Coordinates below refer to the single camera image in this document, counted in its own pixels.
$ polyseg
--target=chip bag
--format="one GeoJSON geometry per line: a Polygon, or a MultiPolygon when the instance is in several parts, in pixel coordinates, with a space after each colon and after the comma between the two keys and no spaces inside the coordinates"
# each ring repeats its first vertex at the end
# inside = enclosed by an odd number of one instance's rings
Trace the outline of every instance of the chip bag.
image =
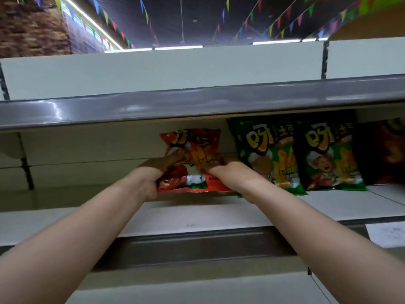
{"type": "Polygon", "coordinates": [[[353,111],[312,113],[297,122],[295,149],[304,188],[364,191],[352,151],[353,111]]]}
{"type": "Polygon", "coordinates": [[[183,149],[185,158],[163,174],[158,184],[158,193],[230,191],[218,178],[205,174],[201,168],[204,162],[222,162],[218,152],[220,133],[220,129],[180,129],[161,133],[160,138],[167,145],[165,156],[183,149]]]}
{"type": "Polygon", "coordinates": [[[276,186],[306,195],[292,148],[294,125],[272,116],[227,119],[239,159],[276,186]]]}
{"type": "Polygon", "coordinates": [[[367,184],[405,183],[405,118],[360,123],[354,137],[367,184]]]}

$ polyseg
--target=gray shelf edge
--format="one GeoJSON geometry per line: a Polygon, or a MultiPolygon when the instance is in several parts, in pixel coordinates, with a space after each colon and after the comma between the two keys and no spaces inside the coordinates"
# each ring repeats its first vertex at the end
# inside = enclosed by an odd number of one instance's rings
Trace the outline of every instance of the gray shelf edge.
{"type": "Polygon", "coordinates": [[[405,98],[405,75],[0,102],[0,130],[282,111],[405,98]]]}
{"type": "MultiPolygon", "coordinates": [[[[366,224],[401,222],[405,216],[340,221],[369,239],[366,224]]],[[[0,246],[0,255],[12,246],[0,246]]],[[[274,226],[117,238],[93,271],[258,257],[296,256],[274,226]]]]}

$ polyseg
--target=person's right hand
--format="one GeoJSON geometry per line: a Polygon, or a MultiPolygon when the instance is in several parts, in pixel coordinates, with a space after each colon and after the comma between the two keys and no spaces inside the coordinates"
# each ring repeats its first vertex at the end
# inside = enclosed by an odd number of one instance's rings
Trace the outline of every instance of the person's right hand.
{"type": "Polygon", "coordinates": [[[207,173],[218,177],[228,188],[240,194],[247,194],[255,182],[268,182],[236,158],[225,158],[225,165],[205,163],[203,168],[207,173]]]}

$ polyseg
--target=light strip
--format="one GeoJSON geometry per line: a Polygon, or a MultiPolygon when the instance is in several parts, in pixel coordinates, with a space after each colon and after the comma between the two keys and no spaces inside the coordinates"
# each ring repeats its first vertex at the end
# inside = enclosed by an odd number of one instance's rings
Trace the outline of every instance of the light strip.
{"type": "Polygon", "coordinates": [[[179,47],[158,47],[155,50],[181,50],[181,49],[197,49],[202,48],[202,46],[179,46],[179,47]]]}
{"type": "Polygon", "coordinates": [[[93,19],[91,19],[89,15],[87,15],[85,11],[82,10],[79,6],[77,6],[72,0],[65,0],[65,1],[68,2],[75,10],[77,10],[80,13],[80,15],[86,18],[101,33],[103,33],[105,37],[107,37],[115,46],[117,46],[117,48],[124,50],[124,48],[120,44],[118,44],[110,35],[108,35],[107,32],[104,31],[104,29],[101,26],[99,26],[93,19]]]}
{"type": "Polygon", "coordinates": [[[271,40],[268,42],[253,42],[252,45],[286,44],[288,42],[300,42],[301,39],[271,40]]]}
{"type": "Polygon", "coordinates": [[[302,42],[314,42],[316,41],[316,38],[305,38],[302,40],[302,42]]]}
{"type": "Polygon", "coordinates": [[[124,50],[105,50],[104,53],[135,52],[135,51],[152,51],[152,48],[137,48],[137,49],[124,49],[124,50]]]}

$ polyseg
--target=white paper label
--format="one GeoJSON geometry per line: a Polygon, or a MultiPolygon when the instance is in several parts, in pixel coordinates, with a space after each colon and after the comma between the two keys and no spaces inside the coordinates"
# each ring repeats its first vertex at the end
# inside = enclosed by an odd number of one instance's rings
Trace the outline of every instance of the white paper label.
{"type": "Polygon", "coordinates": [[[405,246],[405,222],[366,224],[370,240],[383,248],[405,246]]]}

